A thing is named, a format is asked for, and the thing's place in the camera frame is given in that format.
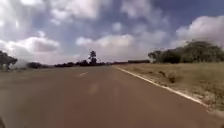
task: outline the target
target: sky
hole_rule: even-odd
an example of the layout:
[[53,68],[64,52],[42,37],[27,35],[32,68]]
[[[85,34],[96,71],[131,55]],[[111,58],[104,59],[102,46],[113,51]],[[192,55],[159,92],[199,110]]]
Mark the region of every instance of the sky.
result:
[[223,0],[0,0],[0,50],[56,64],[147,59],[206,40],[223,47]]

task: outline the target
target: roadside grass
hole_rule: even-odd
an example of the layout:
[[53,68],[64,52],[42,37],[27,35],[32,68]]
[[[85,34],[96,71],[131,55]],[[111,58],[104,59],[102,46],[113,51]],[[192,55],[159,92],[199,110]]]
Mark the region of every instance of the roadside grass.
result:
[[199,98],[224,111],[224,63],[130,64],[118,67],[143,75],[161,86]]

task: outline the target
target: grass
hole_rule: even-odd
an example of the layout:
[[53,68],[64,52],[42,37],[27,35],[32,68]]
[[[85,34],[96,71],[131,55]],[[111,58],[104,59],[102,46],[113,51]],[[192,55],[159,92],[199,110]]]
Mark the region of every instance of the grass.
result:
[[119,67],[144,75],[162,86],[194,94],[211,108],[224,110],[224,63],[130,64]]

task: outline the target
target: road surface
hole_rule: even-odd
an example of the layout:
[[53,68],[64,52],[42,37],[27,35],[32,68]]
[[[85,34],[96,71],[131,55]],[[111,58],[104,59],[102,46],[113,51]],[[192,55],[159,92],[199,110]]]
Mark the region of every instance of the road surface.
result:
[[206,108],[112,67],[0,78],[6,128],[221,128]]

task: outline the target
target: bush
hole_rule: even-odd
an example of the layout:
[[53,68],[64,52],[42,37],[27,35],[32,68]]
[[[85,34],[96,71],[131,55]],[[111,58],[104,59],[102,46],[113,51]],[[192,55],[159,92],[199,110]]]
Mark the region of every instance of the bush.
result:
[[218,46],[205,41],[187,42],[184,47],[166,51],[154,51],[148,56],[160,63],[194,63],[224,61],[224,52]]

